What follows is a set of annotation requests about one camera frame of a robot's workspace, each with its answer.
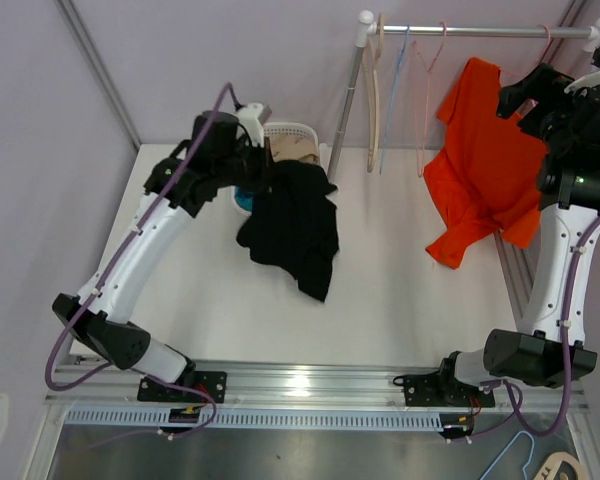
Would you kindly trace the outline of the beige wooden hanger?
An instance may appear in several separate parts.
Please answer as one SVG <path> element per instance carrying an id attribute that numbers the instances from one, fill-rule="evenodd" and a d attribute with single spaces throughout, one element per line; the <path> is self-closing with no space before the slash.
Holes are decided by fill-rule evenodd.
<path id="1" fill-rule="evenodd" d="M 378 47 L 368 40 L 363 54 L 363 73 L 367 95 L 369 116 L 369 141 L 367 153 L 367 172 L 372 173 L 376 166 L 379 146 L 379 86 L 377 75 Z"/>

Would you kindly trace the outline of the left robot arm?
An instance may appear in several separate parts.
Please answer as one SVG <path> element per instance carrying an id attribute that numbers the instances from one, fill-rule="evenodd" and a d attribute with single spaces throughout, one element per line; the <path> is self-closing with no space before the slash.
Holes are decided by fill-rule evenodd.
<path id="1" fill-rule="evenodd" d="M 265 187 L 272 155 L 264 135 L 268 106 L 248 103 L 235 113 L 205 111 L 192 137 L 154 166 L 139 207 L 110 258 L 75 295 L 59 294 L 52 310 L 68 335 L 120 370 L 160 379 L 174 401 L 189 398 L 190 360 L 130 320 L 144 285 L 171 243 L 219 190 Z"/>

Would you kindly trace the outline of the beige t shirt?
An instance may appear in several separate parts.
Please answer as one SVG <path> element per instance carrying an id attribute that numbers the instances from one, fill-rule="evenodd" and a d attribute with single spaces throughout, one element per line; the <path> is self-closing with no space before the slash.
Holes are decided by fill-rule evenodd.
<path id="1" fill-rule="evenodd" d="M 296 135 L 276 134 L 269 137 L 271 153 L 275 162 L 293 160 L 319 165 L 319 151 L 311 139 Z"/>

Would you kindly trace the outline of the orange t shirt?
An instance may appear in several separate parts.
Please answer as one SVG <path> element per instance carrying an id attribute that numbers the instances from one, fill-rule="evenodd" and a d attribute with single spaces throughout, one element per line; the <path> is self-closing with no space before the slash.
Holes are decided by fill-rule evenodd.
<path id="1" fill-rule="evenodd" d="M 470 58 L 437 112 L 445 142 L 424 179 L 446 230 L 426 251 L 452 269 L 469 246 L 495 232 L 526 248 L 540 226 L 536 176 L 547 149 L 519 130 L 520 115 L 497 116 L 500 74 Z"/>

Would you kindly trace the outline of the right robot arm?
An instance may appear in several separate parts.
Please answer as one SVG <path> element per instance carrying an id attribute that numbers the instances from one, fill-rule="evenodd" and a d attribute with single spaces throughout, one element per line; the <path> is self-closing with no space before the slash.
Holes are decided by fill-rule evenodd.
<path id="1" fill-rule="evenodd" d="M 539 237 L 540 254 L 518 326 L 442 360 L 435 392 L 450 405 L 499 378 L 559 388 L 597 363 L 584 346 L 584 300 L 600 235 L 600 65 L 572 78 L 539 64 L 509 86 L 500 76 L 469 59 L 438 109 L 445 142 L 424 178 L 446 230 L 428 252 L 457 268 L 473 243 L 500 233 L 520 248 Z"/>

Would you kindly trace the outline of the blue wire hanger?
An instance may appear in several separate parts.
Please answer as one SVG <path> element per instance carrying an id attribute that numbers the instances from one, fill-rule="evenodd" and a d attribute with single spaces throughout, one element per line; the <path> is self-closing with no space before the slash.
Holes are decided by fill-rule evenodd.
<path id="1" fill-rule="evenodd" d="M 389 95 L 389 105 L 387 108 L 387 116 L 384 126 L 384 132 L 382 136 L 381 142 L 381 154 L 380 154 L 380 164 L 379 164 L 379 173 L 382 174 L 384 170 L 384 163 L 386 159 L 386 153 L 388 150 L 388 140 L 391 131 L 391 122 L 393 118 L 393 112 L 395 108 L 397 91 L 399 88 L 400 76 L 405 62 L 406 50 L 411 36 L 411 25 L 408 24 L 403 37 L 402 45 L 396 55 L 396 64 L 394 70 L 394 77 L 391 84 L 391 90 Z"/>

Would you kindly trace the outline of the teal t shirt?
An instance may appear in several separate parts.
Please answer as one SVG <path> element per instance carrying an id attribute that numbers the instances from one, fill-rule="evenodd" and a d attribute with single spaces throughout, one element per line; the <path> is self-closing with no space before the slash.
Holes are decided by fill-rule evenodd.
<path id="1" fill-rule="evenodd" d="M 253 193 L 244 189 L 235 187 L 232 194 L 235 207 L 245 215 L 250 215 L 253 208 Z"/>

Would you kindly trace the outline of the black t shirt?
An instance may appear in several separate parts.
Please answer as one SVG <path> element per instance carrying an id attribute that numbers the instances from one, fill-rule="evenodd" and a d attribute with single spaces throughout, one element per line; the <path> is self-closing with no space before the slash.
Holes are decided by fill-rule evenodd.
<path id="1" fill-rule="evenodd" d="M 253 262 L 286 271 L 319 302 L 326 300 L 339 252 L 337 207 L 329 199 L 337 190 L 319 165 L 276 162 L 269 190 L 254 197 L 236 236 Z"/>

